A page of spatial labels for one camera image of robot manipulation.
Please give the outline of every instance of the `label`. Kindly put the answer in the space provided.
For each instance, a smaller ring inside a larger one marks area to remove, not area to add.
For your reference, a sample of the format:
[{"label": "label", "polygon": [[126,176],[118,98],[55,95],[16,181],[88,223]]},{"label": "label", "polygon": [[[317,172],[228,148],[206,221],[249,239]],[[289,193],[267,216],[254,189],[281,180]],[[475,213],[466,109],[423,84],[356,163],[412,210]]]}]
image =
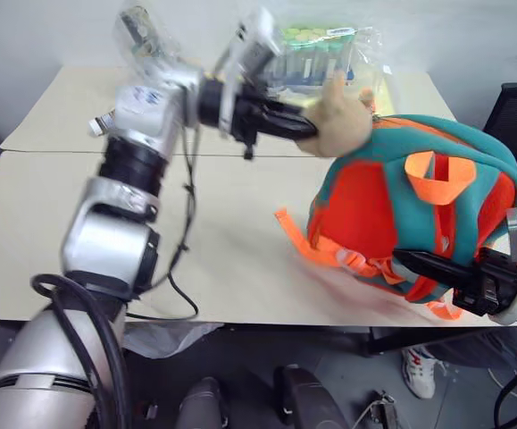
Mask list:
[{"label": "label", "polygon": [[161,97],[159,91],[147,87],[135,87],[133,96],[140,103],[147,103],[148,105],[158,105]]},{"label": "label", "polygon": [[113,121],[113,114],[115,114],[115,112],[111,111],[110,113],[103,114],[98,118],[99,120],[101,120],[101,122],[104,123],[104,127],[106,130],[115,128],[115,122]]},{"label": "label", "polygon": [[351,34],[355,34],[355,29],[351,27],[342,27],[340,29],[328,29],[326,31],[326,34],[332,37],[349,36]]},{"label": "label", "polygon": [[312,58],[308,58],[305,60],[304,65],[304,79],[308,79],[310,77],[310,73],[312,72]]},{"label": "label", "polygon": [[336,71],[336,62],[337,60],[333,58],[328,61],[328,68],[326,69],[326,79],[333,78],[333,73]]}]

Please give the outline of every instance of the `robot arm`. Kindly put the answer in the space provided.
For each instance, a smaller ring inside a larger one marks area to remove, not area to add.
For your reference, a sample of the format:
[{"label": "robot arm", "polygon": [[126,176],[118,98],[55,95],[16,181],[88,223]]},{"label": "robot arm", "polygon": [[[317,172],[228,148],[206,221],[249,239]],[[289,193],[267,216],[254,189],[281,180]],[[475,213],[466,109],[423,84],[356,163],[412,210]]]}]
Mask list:
[{"label": "robot arm", "polygon": [[[217,127],[228,111],[229,127],[222,128],[248,148],[259,131],[291,139],[317,133],[298,109],[270,100],[250,79],[279,53],[271,42],[272,17],[261,10],[240,31],[248,37],[237,37],[224,56],[227,83],[207,80],[187,64],[153,58],[144,64],[149,87],[120,93],[104,159],[63,242],[65,277],[32,279],[52,304],[25,325],[0,364],[0,429],[84,427],[99,405],[99,391],[112,393],[116,406],[129,407],[124,377],[116,380],[113,370],[114,363],[122,365],[121,352],[112,347],[108,353],[105,336],[121,343],[127,303],[152,287],[159,234],[149,225],[158,215],[161,181],[183,127]],[[238,76],[246,83],[238,84]],[[46,291],[40,282],[56,288]],[[93,315],[73,287],[91,299]],[[97,318],[106,330],[97,329]],[[115,411],[123,417],[117,423],[100,417],[102,426],[129,427],[129,409]]]}]

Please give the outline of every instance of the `white sneaker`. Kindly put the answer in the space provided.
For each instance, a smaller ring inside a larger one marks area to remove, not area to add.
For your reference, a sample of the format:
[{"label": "white sneaker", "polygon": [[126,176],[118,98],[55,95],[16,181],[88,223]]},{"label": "white sneaker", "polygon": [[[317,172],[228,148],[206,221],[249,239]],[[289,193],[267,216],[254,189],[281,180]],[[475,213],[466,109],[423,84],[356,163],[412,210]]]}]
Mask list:
[{"label": "white sneaker", "polygon": [[417,398],[430,400],[435,396],[435,365],[442,362],[424,357],[415,349],[403,351],[403,379]]}]

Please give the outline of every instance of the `orange backpack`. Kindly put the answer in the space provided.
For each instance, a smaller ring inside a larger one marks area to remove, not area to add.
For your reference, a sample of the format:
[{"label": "orange backpack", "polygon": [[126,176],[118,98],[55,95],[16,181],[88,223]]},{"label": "orange backpack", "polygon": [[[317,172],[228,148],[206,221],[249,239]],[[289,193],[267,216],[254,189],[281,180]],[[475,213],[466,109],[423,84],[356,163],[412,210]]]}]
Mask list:
[{"label": "orange backpack", "polygon": [[276,216],[304,257],[427,303],[447,286],[408,271],[393,250],[426,250],[469,265],[504,232],[514,206],[517,163],[501,142],[458,122],[398,115],[379,118],[371,140],[329,168],[307,238],[285,210]]}]

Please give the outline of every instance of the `tabletop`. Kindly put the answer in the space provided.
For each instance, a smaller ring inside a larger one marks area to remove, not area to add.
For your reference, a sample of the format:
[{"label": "tabletop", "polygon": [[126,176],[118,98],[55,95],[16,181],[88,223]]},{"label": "tabletop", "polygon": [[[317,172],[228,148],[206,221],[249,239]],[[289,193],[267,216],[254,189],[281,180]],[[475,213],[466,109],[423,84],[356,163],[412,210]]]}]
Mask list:
[{"label": "tabletop", "polygon": [[[0,319],[30,319],[46,300],[29,287],[36,273],[60,273],[59,251],[85,180],[101,155],[4,152],[0,157]],[[278,226],[286,207],[304,226],[308,206],[329,160],[234,156],[197,161],[198,211],[190,251],[176,272],[179,286],[200,306],[198,320],[252,324],[360,326],[489,326],[465,314],[455,322],[421,305],[362,284],[339,270],[306,263]],[[176,156],[163,181],[161,275],[181,234],[186,201],[184,164]],[[190,308],[163,285],[130,311],[181,316]]]},{"label": "tabletop", "polygon": [[[1,145],[22,152],[101,153],[104,138],[88,134],[88,121],[114,107],[122,85],[137,83],[130,71],[118,67],[63,67],[24,121]],[[384,114],[430,114],[454,119],[429,75],[424,72],[385,74],[388,107]],[[217,130],[204,127],[205,143],[200,155],[239,156],[244,147],[222,139]],[[176,154],[182,153],[181,145]],[[304,156],[286,140],[260,135],[256,156]]]}]

